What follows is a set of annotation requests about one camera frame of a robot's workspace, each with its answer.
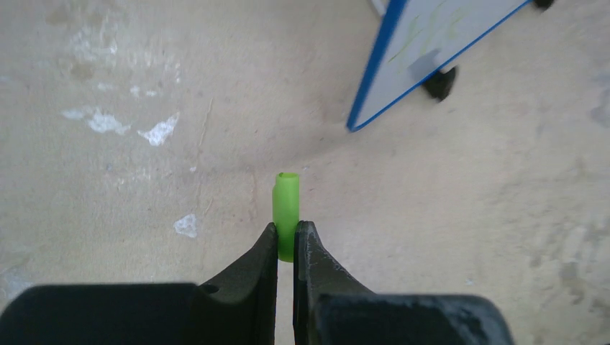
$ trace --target green marker stroke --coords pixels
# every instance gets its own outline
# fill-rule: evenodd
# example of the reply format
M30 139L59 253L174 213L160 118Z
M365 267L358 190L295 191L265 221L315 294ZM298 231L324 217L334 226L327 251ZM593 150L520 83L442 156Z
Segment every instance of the green marker stroke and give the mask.
M294 261L294 233L299 223L299 174L282 172L276 176L272 192L273 223L278 231L278 258Z

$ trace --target white spot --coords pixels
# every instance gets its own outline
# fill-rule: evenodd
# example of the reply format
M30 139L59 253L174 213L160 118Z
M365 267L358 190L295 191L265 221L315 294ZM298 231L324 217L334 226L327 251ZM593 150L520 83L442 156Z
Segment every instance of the white spot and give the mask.
M70 120L80 120L85 117L85 113L80 109L64 110L61 112L61 114L63 115L63 117Z
M132 88L129 90L129 92L134 97L140 97L140 87L139 86L132 86Z
M25 289L34 285L29 280L25 279L20 270L16 267L8 269L2 274L0 281L4 297L12 300L22 293Z
M114 85L107 84L107 83L98 83L97 84L97 88L98 88L98 90L104 91L104 92L111 91L111 90L115 89Z
M98 133L115 132L119 135L125 134L131 126L123 126L118 122L113 115L102 114L99 110L96 111L93 118L87 122L92 130Z
M184 218L181 220L175 222L173 224L173 228L176 230L176 233L194 239L197 237L197 218L195 218L195 215L191 213L184 216Z
M148 132L137 131L137 133L148 140L152 146L160 146L173 133L173 128L178 123L179 115L174 114L167 121L159 122Z

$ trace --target stained floor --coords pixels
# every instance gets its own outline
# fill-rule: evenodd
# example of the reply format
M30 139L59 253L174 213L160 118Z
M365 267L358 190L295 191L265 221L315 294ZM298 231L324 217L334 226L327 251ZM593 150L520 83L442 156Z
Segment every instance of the stained floor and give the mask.
M203 282L295 171L301 217L369 288L486 296L518 344L609 343L608 1L520 11L446 101L415 91L348 134L378 24L365 0L5 1L0 305Z

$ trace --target blue frame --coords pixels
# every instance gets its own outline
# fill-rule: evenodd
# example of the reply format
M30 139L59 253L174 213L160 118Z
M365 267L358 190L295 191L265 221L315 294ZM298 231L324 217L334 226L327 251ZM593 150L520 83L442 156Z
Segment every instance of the blue frame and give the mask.
M388 110L391 106L396 104L396 102L400 101L404 96L409 94L416 87L420 86L423 82L430 78L430 76L436 73L437 70L440 70L447 64L451 63L451 61L460 56L460 54L462 54L468 48L472 47L476 42L478 42L481 38L485 37L489 32L497 28L497 26L502 24L510 16L517 13L521 8L523 8L523 6L527 5L531 0L525 0L523 4L519 5L519 7L513 10L511 13L507 14L506 17L502 18L502 20L487 29L487 31L485 31L481 36L477 37L476 40L473 40L469 45L457 52L449 60L445 61L436 70L433 70L430 74L428 74L425 78L421 79L418 83L413 85L409 90L405 91L397 99L390 102L390 104L388 104L385 108L381 109L377 114L373 115L370 119L366 120L366 122L364 122L360 126L355 126L356 120L358 119L358 114L360 114L360 110L362 110L362 107L364 105L364 100L368 95L370 85L373 83L373 79L377 75L381 60L386 54L386 50L388 49L388 45L392 39L396 25L398 24L399 19L402 15L402 11L406 8L406 4L408 1L409 0L391 0L390 4L388 5L386 15L383 18L383 22L381 23L381 27L379 28L379 33L377 34L377 40L375 41L375 45L373 46L373 52L370 54L370 58L368 59L368 63L364 72L364 76L362 78L362 81L360 82L358 92L356 93L356 98L354 100L352 110L350 111L350 117L347 119L347 129L349 129L350 132L359 131L364 126L371 123L372 120L377 119L377 116L381 115L384 111Z

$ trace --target beige surface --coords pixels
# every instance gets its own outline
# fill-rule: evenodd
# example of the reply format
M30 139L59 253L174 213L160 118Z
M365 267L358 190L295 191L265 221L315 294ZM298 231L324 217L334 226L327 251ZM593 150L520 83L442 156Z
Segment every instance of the beige surface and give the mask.
M0 305L44 282L202 282L290 170L371 289L484 295L519 344L610 342L608 1L526 8L457 60L445 102L416 91L348 134L377 26L364 0L5 1ZM130 127L95 132L96 107ZM164 144L138 135L170 116ZM173 228L190 213L194 239Z

